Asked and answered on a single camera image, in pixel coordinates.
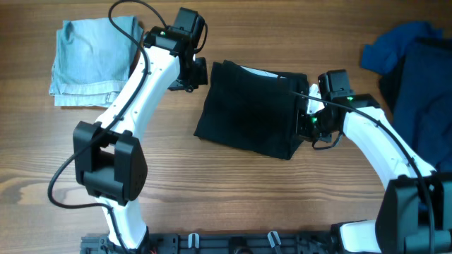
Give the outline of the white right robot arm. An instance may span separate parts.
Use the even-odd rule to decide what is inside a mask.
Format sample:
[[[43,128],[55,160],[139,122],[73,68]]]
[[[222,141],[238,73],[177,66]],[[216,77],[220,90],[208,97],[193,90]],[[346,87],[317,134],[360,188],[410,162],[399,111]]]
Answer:
[[[351,140],[385,189],[377,218],[335,224],[336,253],[451,252],[451,174],[438,172],[398,135],[379,103],[351,89],[347,72],[329,71],[308,91],[296,134],[334,147],[333,133]]]

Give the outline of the black shorts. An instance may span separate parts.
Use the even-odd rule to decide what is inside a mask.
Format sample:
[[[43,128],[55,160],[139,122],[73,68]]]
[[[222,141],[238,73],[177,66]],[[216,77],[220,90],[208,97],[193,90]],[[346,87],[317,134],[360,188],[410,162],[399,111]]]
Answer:
[[[302,141],[295,134],[304,73],[262,71],[232,61],[215,62],[195,136],[289,160]]]

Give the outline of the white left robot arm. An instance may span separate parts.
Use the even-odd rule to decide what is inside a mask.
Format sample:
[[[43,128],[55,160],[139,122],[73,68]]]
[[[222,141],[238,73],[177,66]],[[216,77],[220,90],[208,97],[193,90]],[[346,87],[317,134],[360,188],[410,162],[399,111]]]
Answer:
[[[149,253],[149,230],[138,196],[148,175],[141,138],[166,90],[192,92],[208,84],[205,58],[197,58],[207,28],[198,12],[180,8],[173,25],[145,35],[130,79],[95,123],[73,132],[76,180],[102,204],[109,233],[98,252]]]

